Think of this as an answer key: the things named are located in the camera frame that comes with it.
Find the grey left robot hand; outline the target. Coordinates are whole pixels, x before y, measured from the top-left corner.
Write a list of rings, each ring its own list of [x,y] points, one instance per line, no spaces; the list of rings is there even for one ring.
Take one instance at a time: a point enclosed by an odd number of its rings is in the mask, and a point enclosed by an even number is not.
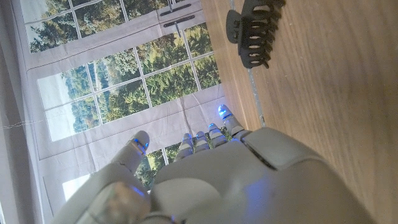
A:
[[[272,128],[248,131],[218,108],[215,124],[185,134],[146,189],[134,175],[149,146],[139,131],[54,216],[54,223],[372,223],[322,156]]]

